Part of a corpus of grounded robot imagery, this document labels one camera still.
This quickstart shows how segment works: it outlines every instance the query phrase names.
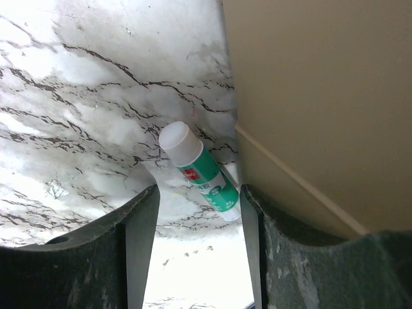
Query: white marble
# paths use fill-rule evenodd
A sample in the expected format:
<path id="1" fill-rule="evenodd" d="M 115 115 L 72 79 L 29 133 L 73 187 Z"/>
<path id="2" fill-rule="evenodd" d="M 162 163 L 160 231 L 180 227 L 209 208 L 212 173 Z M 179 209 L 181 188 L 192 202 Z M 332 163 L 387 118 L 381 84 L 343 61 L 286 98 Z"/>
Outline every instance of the white marble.
<path id="1" fill-rule="evenodd" d="M 1 0 L 0 244 L 44 243 L 156 180 L 144 308 L 246 306 L 241 224 L 222 221 L 159 148 L 175 120 L 238 180 L 221 1 Z"/>

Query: red logo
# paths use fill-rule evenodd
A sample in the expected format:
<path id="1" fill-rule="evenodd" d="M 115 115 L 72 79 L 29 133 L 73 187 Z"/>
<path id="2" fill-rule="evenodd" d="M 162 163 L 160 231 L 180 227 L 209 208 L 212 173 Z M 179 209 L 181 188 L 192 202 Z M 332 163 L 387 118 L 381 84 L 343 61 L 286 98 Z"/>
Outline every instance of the red logo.
<path id="1" fill-rule="evenodd" d="M 200 177 L 199 174 L 194 169 L 184 169 L 182 170 L 182 173 L 183 175 L 185 175 L 187 179 L 190 179 L 190 180 L 195 180 Z"/>

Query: glue stick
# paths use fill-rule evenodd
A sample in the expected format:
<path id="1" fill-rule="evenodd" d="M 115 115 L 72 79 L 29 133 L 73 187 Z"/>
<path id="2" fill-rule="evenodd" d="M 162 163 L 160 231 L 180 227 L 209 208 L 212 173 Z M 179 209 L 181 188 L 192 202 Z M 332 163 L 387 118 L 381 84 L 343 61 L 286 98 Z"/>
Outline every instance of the glue stick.
<path id="1" fill-rule="evenodd" d="M 187 124 L 176 121 L 165 126 L 159 144 L 225 221 L 240 217 L 239 192 Z"/>

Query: white cap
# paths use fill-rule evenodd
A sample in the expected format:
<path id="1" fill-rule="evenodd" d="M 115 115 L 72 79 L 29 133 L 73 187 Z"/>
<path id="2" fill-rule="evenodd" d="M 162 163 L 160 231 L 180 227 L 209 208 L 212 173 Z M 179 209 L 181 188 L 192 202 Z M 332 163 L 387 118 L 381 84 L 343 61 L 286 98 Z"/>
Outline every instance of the white cap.
<path id="1" fill-rule="evenodd" d="M 235 206 L 233 206 L 231 209 L 228 211 L 216 211 L 221 218 L 227 222 L 235 221 L 240 218 L 240 201 L 236 203 Z"/>
<path id="2" fill-rule="evenodd" d="M 203 150 L 203 143 L 182 121 L 165 126 L 160 132 L 159 144 L 177 167 L 192 164 Z"/>

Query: beige panel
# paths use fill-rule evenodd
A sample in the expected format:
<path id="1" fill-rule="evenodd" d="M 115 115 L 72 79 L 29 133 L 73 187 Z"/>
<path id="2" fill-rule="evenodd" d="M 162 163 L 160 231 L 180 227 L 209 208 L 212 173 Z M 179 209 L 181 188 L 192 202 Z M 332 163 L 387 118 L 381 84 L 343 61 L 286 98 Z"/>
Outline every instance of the beige panel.
<path id="1" fill-rule="evenodd" d="M 366 228 L 412 229 L 412 1 L 224 9 L 239 125 Z"/>
<path id="2" fill-rule="evenodd" d="M 284 211 L 308 222 L 314 227 L 326 229 L 335 235 L 352 238 L 363 234 L 340 220 L 334 213 L 296 182 L 282 167 L 254 145 L 242 130 L 237 128 L 239 153 L 242 157 L 242 175 L 279 203 Z"/>

